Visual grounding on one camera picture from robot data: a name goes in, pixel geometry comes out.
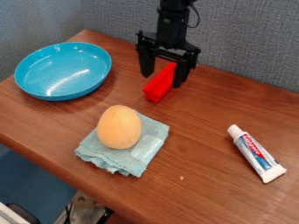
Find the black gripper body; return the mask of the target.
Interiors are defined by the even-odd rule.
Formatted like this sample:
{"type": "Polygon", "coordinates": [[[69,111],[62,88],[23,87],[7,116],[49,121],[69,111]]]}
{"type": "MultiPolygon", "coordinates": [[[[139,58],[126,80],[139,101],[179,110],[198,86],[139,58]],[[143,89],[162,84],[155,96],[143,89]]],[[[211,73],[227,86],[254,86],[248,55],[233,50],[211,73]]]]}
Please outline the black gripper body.
{"type": "Polygon", "coordinates": [[[191,55],[195,63],[202,50],[186,39],[187,29],[191,28],[190,12],[190,8],[159,8],[157,32],[139,31],[137,50],[143,46],[154,52],[155,57],[171,61],[191,55]]]}

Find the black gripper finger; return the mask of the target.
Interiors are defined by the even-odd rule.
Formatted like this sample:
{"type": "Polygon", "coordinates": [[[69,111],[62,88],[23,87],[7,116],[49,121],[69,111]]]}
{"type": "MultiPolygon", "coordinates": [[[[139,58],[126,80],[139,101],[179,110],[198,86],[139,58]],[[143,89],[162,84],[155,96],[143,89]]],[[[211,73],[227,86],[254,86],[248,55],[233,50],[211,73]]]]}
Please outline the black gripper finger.
{"type": "Polygon", "coordinates": [[[173,86],[175,88],[178,88],[187,81],[187,77],[193,69],[194,69],[193,56],[187,55],[186,57],[179,58],[173,78],[173,86]]]}
{"type": "Polygon", "coordinates": [[[149,77],[155,70],[155,54],[143,46],[139,47],[138,52],[142,75],[149,77]]]}

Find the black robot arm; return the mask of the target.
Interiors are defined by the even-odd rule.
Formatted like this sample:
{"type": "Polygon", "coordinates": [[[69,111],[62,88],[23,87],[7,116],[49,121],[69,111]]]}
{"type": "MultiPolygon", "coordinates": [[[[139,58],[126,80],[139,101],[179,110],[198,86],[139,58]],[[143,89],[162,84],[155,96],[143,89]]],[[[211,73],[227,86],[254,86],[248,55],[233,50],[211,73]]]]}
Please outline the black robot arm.
{"type": "Polygon", "coordinates": [[[190,12],[199,12],[194,6],[198,0],[161,0],[158,7],[157,32],[139,31],[137,34],[137,51],[141,72],[149,77],[155,70],[155,58],[177,63],[173,86],[178,88],[186,81],[190,71],[197,67],[202,49],[190,44],[186,36],[191,28],[190,12]]]}

